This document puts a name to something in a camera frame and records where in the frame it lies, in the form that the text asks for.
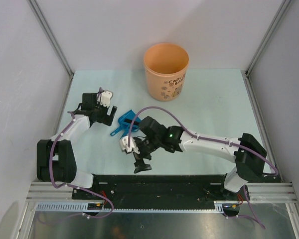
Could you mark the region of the blue plastic dustpan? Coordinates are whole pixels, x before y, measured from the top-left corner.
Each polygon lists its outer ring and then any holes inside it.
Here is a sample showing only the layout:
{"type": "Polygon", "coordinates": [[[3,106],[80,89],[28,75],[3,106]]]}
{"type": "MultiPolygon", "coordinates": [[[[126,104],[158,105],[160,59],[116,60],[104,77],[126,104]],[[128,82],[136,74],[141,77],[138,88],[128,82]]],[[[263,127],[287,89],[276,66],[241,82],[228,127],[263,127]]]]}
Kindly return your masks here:
{"type": "MultiPolygon", "coordinates": [[[[118,134],[121,131],[123,132],[121,138],[127,136],[129,133],[130,125],[131,125],[132,120],[135,117],[135,115],[136,115],[136,113],[133,110],[129,110],[126,113],[124,113],[122,116],[120,116],[118,119],[119,127],[116,128],[113,132],[111,132],[110,136],[115,136],[116,134],[118,134]]],[[[137,117],[135,119],[135,122],[132,126],[131,132],[136,132],[139,130],[139,123],[141,121],[142,120],[139,117],[137,117]]]]}

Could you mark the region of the blue hand brush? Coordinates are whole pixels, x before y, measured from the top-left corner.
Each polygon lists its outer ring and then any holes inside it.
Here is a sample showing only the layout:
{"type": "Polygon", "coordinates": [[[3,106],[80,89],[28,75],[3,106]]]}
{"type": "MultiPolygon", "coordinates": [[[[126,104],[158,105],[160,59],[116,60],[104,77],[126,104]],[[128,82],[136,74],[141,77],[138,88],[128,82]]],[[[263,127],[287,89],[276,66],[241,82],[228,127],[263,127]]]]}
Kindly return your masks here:
{"type": "Polygon", "coordinates": [[[132,126],[131,132],[139,131],[140,122],[141,122],[140,118],[136,118],[133,124],[131,124],[132,119],[124,119],[123,122],[122,122],[122,127],[123,127],[123,130],[124,130],[123,136],[128,135],[130,126],[132,126]]]}

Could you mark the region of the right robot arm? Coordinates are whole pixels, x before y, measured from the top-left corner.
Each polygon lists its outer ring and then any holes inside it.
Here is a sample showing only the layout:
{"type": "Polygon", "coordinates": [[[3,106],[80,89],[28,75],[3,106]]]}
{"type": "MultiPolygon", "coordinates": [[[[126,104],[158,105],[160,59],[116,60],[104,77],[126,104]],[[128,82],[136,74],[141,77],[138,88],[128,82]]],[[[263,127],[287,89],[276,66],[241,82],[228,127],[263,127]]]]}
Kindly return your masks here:
{"type": "Polygon", "coordinates": [[[199,135],[181,126],[166,127],[151,117],[139,123],[140,131],[145,135],[128,138],[128,151],[135,156],[135,173],[150,170],[144,160],[159,148],[167,152],[199,152],[225,159],[235,166],[225,174],[220,195],[233,199],[240,189],[249,182],[260,182],[264,176],[266,151],[260,143],[248,133],[239,138],[220,138],[199,135]]]}

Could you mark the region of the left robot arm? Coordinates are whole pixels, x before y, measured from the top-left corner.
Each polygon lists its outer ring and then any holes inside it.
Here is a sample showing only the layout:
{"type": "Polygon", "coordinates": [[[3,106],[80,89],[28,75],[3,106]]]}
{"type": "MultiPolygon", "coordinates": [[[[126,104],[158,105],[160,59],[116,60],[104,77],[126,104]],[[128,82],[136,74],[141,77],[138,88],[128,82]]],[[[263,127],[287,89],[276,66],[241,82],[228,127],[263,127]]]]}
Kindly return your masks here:
{"type": "Polygon", "coordinates": [[[83,93],[82,102],[70,111],[71,121],[50,139],[42,139],[36,148],[36,175],[42,182],[51,182],[55,188],[72,184],[83,188],[89,199],[99,196],[100,186],[95,184],[94,176],[77,169],[73,144],[94,123],[111,126],[117,107],[108,113],[113,93],[99,90],[97,93],[83,93]]]}

